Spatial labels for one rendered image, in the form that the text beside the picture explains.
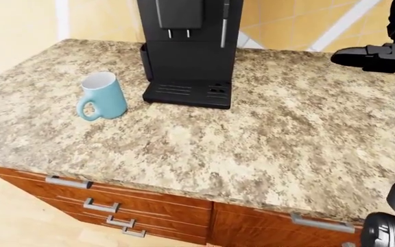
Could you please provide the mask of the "light blue ceramic mug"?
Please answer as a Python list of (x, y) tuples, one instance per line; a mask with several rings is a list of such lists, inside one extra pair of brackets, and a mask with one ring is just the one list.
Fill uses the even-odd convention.
[[(128, 105), (115, 74), (109, 71), (93, 73), (82, 83), (84, 92), (76, 106), (79, 117), (86, 121), (96, 119), (116, 119), (128, 109)], [(85, 115), (84, 107), (91, 103), (94, 108), (92, 115)]]

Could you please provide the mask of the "black coffee machine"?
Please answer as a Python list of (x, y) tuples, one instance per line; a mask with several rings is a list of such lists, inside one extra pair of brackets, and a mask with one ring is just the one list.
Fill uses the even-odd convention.
[(143, 100), (228, 109), (243, 0), (136, 0)]

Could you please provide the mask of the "granite countertop slab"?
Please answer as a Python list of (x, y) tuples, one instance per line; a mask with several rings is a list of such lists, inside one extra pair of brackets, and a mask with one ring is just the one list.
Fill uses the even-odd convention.
[[(392, 211), (395, 74), (240, 49), (229, 110), (148, 104), (139, 47), (68, 39), (1, 73), (0, 166), (343, 222)], [(128, 109), (86, 121), (102, 71)]]

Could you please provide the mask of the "wooden base cabinet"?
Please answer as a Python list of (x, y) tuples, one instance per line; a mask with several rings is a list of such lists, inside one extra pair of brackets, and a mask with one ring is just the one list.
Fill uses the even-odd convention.
[[(222, 247), (361, 247), (360, 226), (354, 234), (330, 231), (293, 224), (290, 213), (102, 183), (78, 189), (46, 183), (46, 176), (53, 175), (0, 167), (0, 178), (6, 182), (90, 224), (122, 230), (106, 223), (112, 215), (116, 220), (136, 220), (129, 230), (146, 230), (146, 236)], [(118, 202), (120, 207), (116, 213), (84, 209), (87, 198), (107, 206)]]

